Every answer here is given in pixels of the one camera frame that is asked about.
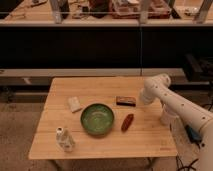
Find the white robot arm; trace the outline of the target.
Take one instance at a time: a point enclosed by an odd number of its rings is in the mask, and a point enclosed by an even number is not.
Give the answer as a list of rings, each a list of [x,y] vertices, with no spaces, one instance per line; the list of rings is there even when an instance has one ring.
[[[199,133],[202,146],[197,171],[213,171],[213,113],[171,91],[170,85],[171,79],[167,74],[148,77],[143,81],[140,100],[149,105],[158,98]]]

